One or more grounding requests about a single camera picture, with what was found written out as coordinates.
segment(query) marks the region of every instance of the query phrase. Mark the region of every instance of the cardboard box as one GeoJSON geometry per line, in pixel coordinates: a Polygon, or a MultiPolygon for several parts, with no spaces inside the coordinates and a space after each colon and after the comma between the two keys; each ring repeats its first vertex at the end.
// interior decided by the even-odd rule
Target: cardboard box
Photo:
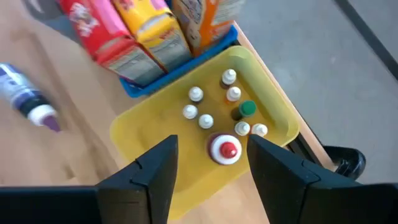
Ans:
{"type": "Polygon", "coordinates": [[[224,37],[245,0],[172,0],[178,18],[195,56],[224,37]]]}
{"type": "Polygon", "coordinates": [[[113,0],[131,34],[168,72],[192,55],[164,0],[113,0]]]}
{"type": "Polygon", "coordinates": [[[131,36],[109,0],[61,0],[80,39],[94,61],[137,86],[164,74],[131,36]]]}

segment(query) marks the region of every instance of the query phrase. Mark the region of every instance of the red box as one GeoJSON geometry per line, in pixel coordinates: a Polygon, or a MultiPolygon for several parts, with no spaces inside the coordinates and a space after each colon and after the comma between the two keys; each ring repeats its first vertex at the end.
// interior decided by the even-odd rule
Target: red box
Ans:
{"type": "Polygon", "coordinates": [[[61,0],[94,61],[127,81],[145,86],[164,71],[131,36],[109,0],[61,0]]]}

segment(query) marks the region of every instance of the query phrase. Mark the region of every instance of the white bottle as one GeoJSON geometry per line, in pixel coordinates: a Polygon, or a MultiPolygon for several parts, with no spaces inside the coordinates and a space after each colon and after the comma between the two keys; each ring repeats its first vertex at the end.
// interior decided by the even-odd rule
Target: white bottle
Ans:
{"type": "Polygon", "coordinates": [[[263,124],[255,124],[251,128],[251,133],[252,134],[257,134],[258,136],[264,137],[268,133],[268,128],[267,126],[263,124]]]}
{"type": "Polygon", "coordinates": [[[184,109],[182,110],[182,114],[187,119],[193,119],[198,114],[198,108],[193,105],[184,106],[184,109]]]}
{"type": "Polygon", "coordinates": [[[203,99],[203,90],[201,90],[199,87],[194,86],[189,90],[189,98],[194,102],[194,103],[199,103],[203,99]]]}
{"type": "Polygon", "coordinates": [[[228,69],[223,73],[221,77],[221,87],[223,89],[228,89],[236,81],[236,72],[233,69],[228,69]]]}
{"type": "Polygon", "coordinates": [[[250,125],[244,121],[240,121],[235,125],[235,132],[240,136],[245,136],[250,132],[250,125]]]}
{"type": "Polygon", "coordinates": [[[233,86],[226,92],[226,99],[229,102],[236,102],[241,98],[242,91],[240,88],[233,86]]]}
{"type": "Polygon", "coordinates": [[[213,117],[208,114],[203,114],[199,117],[199,126],[203,129],[209,129],[213,126],[213,117]]]}

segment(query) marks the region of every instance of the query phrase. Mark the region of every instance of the purple cap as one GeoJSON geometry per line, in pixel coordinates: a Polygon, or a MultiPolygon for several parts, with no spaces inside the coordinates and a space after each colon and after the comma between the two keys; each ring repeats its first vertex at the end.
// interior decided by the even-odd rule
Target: purple cap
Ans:
{"type": "Polygon", "coordinates": [[[47,126],[48,128],[50,128],[51,130],[55,131],[55,132],[60,132],[60,126],[57,123],[57,120],[55,119],[54,116],[47,116],[43,119],[43,125],[47,126]]]}

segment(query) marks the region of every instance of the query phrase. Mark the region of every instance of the green bottle cap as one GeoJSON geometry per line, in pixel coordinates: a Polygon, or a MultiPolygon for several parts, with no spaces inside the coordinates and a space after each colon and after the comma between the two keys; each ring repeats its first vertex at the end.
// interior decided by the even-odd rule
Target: green bottle cap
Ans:
{"type": "Polygon", "coordinates": [[[239,105],[239,112],[244,117],[250,117],[256,112],[256,104],[252,100],[245,100],[239,105]]]}

